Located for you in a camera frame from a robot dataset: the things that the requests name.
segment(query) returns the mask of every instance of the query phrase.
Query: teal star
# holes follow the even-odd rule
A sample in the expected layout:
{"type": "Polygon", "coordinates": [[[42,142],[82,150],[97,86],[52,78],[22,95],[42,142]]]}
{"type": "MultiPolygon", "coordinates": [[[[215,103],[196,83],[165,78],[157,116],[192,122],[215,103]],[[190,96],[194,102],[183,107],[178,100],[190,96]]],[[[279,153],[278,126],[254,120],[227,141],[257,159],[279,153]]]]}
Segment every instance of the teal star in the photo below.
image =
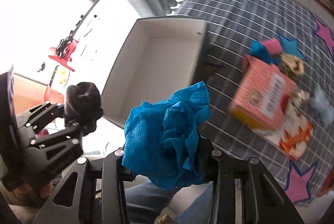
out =
{"type": "Polygon", "coordinates": [[[280,37],[284,53],[299,57],[303,61],[306,61],[305,56],[298,49],[298,43],[296,38],[293,37],[290,40],[288,40],[283,35],[278,34],[278,36],[280,37]]]}

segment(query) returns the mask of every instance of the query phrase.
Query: pink star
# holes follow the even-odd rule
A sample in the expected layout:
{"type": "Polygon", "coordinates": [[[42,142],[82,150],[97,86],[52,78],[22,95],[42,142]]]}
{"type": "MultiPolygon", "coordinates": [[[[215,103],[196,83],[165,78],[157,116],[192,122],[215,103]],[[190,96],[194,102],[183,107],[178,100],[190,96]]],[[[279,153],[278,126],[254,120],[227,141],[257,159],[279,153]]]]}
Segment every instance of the pink star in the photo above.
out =
{"type": "Polygon", "coordinates": [[[332,38],[332,34],[330,29],[327,26],[323,26],[319,19],[317,19],[316,17],[314,17],[316,23],[318,24],[318,30],[315,32],[317,36],[319,36],[322,40],[325,41],[329,52],[331,53],[332,57],[333,57],[333,48],[334,48],[334,40],[332,38]]]}
{"type": "Polygon", "coordinates": [[[285,194],[292,202],[304,201],[311,198],[308,189],[308,182],[311,179],[318,161],[313,164],[305,173],[302,173],[297,165],[290,161],[290,171],[287,180],[285,194]]]}

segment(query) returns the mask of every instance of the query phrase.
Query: pink box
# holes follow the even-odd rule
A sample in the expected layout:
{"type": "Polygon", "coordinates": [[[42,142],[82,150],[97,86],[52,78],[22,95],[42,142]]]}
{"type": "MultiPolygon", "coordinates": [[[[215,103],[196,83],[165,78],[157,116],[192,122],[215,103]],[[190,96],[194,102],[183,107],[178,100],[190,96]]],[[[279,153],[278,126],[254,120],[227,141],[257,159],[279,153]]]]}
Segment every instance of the pink box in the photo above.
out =
{"type": "Polygon", "coordinates": [[[252,57],[230,106],[230,113],[250,129],[279,129],[295,82],[274,64],[252,57]]]}

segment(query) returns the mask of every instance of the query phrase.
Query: white label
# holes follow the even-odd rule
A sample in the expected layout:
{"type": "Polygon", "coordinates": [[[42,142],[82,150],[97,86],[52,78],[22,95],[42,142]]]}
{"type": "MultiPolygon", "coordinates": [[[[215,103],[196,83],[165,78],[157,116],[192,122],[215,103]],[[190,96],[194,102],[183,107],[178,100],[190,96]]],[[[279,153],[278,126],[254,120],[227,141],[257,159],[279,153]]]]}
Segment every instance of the white label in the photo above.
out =
{"type": "Polygon", "coordinates": [[[272,81],[270,82],[269,91],[263,101],[261,112],[267,117],[272,118],[276,110],[278,101],[281,99],[281,95],[285,86],[285,80],[278,74],[274,74],[272,81]]]}

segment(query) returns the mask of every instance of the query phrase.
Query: person's leg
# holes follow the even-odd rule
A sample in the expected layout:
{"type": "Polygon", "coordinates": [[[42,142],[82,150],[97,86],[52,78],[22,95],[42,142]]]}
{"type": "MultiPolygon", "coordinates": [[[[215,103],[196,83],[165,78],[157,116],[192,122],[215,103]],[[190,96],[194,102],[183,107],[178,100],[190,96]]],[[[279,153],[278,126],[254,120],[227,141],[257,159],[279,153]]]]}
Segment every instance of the person's leg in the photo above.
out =
{"type": "Polygon", "coordinates": [[[150,181],[125,189],[130,223],[154,224],[179,190],[180,188],[162,190],[150,181]]]}
{"type": "Polygon", "coordinates": [[[213,183],[210,182],[204,192],[174,220],[178,224],[207,224],[212,210],[213,183]]]}

